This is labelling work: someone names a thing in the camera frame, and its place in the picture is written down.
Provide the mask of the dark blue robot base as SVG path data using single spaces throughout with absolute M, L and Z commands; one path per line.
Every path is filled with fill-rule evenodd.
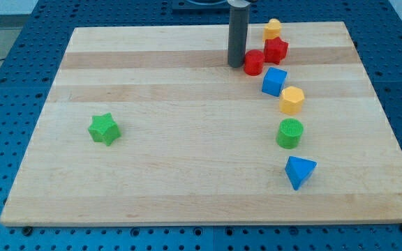
M 258 0 L 228 1 L 228 0 L 172 0 L 172 13 L 204 13 L 208 14 L 230 14 L 240 13 L 249 16 L 251 5 Z

